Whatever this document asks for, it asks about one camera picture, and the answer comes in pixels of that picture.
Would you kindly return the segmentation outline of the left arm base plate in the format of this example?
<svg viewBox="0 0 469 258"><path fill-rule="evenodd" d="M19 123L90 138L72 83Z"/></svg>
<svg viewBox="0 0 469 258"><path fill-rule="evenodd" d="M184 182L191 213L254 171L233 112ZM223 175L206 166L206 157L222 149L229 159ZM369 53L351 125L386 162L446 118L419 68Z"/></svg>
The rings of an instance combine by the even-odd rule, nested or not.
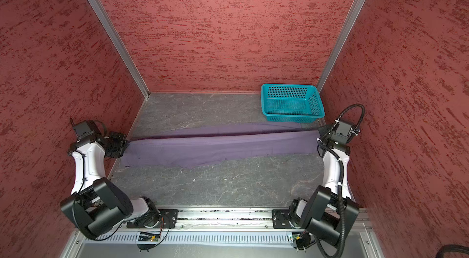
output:
<svg viewBox="0 0 469 258"><path fill-rule="evenodd" d="M127 222L129 229L173 229L178 220L178 209L149 210L146 214Z"/></svg>

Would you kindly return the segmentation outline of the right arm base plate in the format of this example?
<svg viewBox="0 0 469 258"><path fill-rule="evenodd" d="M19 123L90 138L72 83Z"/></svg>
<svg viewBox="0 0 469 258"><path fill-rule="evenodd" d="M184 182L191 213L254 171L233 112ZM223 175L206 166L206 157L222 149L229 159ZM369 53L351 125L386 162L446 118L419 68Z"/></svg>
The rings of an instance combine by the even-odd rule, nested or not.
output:
<svg viewBox="0 0 469 258"><path fill-rule="evenodd" d="M294 229L295 226L291 222L288 209L272 210L272 226L274 229Z"/></svg>

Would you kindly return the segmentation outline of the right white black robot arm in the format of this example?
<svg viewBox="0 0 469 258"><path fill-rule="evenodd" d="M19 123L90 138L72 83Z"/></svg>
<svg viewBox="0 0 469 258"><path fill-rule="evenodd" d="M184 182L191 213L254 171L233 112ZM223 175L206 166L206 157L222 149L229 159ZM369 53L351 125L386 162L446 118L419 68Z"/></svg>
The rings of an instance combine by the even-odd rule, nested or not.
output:
<svg viewBox="0 0 469 258"><path fill-rule="evenodd" d="M336 120L318 139L318 148L324 152L323 184L308 201L295 199L288 213L290 225L309 234L310 242L325 242L338 252L343 250L345 239L359 214L359 206L352 200L347 180L348 142L353 135L353 125Z"/></svg>

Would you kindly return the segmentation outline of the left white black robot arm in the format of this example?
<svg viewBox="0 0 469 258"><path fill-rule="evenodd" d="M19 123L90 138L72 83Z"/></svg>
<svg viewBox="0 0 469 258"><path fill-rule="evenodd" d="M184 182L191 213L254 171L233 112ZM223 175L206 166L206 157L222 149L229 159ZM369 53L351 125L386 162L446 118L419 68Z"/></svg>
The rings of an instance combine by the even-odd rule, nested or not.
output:
<svg viewBox="0 0 469 258"><path fill-rule="evenodd" d="M62 213L88 239L109 239L120 226L162 229L164 219L147 197L131 199L107 177L104 160L122 157L128 147L123 134L91 133L70 145L75 161L75 183L71 195L60 203Z"/></svg>

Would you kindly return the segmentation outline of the purple trousers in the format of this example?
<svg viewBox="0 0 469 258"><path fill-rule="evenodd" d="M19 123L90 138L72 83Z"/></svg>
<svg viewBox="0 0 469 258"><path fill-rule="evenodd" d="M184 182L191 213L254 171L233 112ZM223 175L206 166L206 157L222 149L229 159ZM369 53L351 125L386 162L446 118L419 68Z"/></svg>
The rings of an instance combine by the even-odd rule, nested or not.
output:
<svg viewBox="0 0 469 258"><path fill-rule="evenodd" d="M311 154L320 133L299 123L243 123L162 132L129 143L124 166L194 168L226 160Z"/></svg>

